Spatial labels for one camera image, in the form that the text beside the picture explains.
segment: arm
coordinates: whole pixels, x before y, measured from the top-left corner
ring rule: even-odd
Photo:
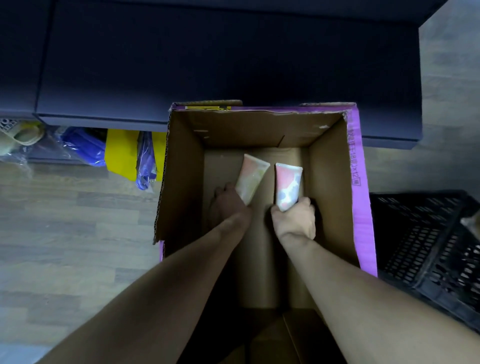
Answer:
[[[176,363],[251,220],[233,185],[215,195],[209,220],[223,222],[140,277],[39,363]]]
[[[350,364],[473,363],[480,337],[452,318],[325,250],[308,198],[274,228]]]

